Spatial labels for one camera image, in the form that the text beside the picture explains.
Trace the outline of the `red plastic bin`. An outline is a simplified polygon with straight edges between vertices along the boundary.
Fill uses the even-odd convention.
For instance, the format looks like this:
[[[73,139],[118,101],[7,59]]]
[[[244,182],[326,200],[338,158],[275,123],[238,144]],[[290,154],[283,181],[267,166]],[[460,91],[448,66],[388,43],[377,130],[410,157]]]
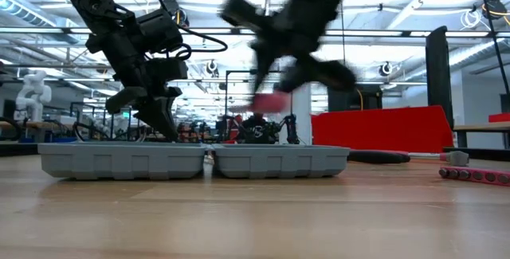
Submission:
[[[311,118],[315,145],[439,153],[453,146],[440,106],[325,112]]]

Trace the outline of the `black upright post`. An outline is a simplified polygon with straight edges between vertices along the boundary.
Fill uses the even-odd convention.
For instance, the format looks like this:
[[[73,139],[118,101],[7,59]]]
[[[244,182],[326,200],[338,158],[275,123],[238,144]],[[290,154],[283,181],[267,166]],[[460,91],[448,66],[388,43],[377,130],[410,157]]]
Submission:
[[[428,105],[438,105],[453,129],[453,103],[446,26],[440,26],[426,37],[426,80]]]

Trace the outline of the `white round pillar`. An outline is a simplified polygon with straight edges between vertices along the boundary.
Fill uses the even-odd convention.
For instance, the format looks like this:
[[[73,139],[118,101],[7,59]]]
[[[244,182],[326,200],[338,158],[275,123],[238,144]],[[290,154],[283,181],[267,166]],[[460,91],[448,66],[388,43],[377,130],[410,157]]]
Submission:
[[[296,115],[296,133],[301,144],[312,143],[311,86],[303,85],[292,94],[292,113]]]

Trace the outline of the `grey plastic tool case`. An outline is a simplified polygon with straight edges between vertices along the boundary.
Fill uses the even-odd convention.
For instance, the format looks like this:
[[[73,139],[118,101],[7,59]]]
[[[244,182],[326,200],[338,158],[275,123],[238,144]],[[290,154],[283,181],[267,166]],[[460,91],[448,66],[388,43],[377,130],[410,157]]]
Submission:
[[[154,142],[40,143],[37,151],[48,175],[77,180],[191,179],[206,154],[230,179],[323,178],[345,170],[350,154],[320,145]]]

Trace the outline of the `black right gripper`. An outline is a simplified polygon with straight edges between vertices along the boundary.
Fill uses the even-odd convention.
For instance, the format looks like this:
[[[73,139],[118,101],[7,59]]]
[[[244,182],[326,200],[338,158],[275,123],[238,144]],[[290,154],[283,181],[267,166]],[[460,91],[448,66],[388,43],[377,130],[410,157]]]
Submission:
[[[356,87],[357,76],[340,61],[319,61],[310,53],[287,53],[280,44],[262,36],[254,40],[256,72],[254,73],[253,94],[256,94],[269,73],[273,62],[280,57],[294,58],[276,84],[278,92],[290,93],[304,84],[320,82],[336,91],[352,91]]]

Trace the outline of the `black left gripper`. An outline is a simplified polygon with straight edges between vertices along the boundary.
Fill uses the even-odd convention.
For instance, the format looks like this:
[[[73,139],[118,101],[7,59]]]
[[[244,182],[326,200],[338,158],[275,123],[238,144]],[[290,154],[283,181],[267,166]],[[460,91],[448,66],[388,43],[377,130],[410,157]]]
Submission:
[[[105,107],[110,114],[116,114],[121,108],[129,106],[138,112],[135,118],[143,121],[154,130],[174,142],[178,133],[172,104],[182,90],[170,86],[161,96],[152,96],[148,91],[164,90],[170,80],[185,80],[187,65],[176,58],[145,57],[145,51],[139,49],[124,32],[90,34],[85,46],[91,53],[102,52],[115,71],[114,78],[125,87],[106,100]]]

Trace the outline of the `black background frame stand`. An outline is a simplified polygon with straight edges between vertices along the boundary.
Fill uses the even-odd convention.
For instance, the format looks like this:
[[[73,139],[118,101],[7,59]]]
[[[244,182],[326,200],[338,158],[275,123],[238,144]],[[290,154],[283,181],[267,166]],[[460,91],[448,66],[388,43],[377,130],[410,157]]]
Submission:
[[[227,115],[228,112],[245,112],[249,110],[249,105],[239,105],[233,106],[232,108],[228,108],[228,85],[229,85],[229,76],[231,73],[248,73],[250,75],[255,75],[255,69],[249,70],[226,70],[226,78],[225,78],[225,97],[224,97],[224,114]]]

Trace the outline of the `pink screwdriver bit holder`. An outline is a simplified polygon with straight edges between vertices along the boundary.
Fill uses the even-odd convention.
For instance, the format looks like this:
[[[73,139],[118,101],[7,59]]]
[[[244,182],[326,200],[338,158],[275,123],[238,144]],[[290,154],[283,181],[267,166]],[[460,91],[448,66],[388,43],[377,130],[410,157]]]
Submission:
[[[494,171],[471,167],[440,167],[438,174],[442,179],[510,187],[510,171]]]

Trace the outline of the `person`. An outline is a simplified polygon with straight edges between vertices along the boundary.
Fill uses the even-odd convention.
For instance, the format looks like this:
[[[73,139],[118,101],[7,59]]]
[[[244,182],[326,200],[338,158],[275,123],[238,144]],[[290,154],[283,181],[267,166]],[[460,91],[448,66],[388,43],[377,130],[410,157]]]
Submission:
[[[241,125],[243,132],[238,135],[238,138],[244,143],[274,144],[276,142],[263,113],[253,113]]]

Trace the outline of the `wooden side table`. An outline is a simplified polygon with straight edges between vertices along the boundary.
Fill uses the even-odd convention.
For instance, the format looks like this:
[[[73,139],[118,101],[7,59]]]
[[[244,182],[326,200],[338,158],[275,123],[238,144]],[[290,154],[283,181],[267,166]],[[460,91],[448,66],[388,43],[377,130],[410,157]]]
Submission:
[[[499,139],[494,136],[485,136],[482,139],[476,137],[475,148],[505,150],[504,137],[510,135],[510,122],[458,125],[453,131],[457,137],[457,146],[462,148],[469,148],[469,133],[499,133]]]

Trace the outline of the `thin black slanted pole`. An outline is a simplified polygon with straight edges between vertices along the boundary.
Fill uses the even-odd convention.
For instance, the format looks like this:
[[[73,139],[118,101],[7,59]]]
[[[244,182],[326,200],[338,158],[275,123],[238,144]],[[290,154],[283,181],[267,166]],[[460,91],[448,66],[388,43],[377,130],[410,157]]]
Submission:
[[[490,9],[488,6],[488,0],[483,0],[483,7],[485,8],[486,15],[488,16],[488,25],[489,25],[489,30],[490,30],[489,35],[491,36],[492,41],[493,41],[493,46],[494,46],[495,53],[496,53],[496,59],[498,61],[500,74],[502,76],[502,80],[504,83],[504,90],[505,90],[506,95],[510,98],[510,85],[508,84],[508,79],[506,77],[506,72],[504,69],[504,64],[502,61],[498,40],[496,37],[496,31],[494,29],[494,25],[492,23],[492,19],[490,16],[491,12],[490,12]]]

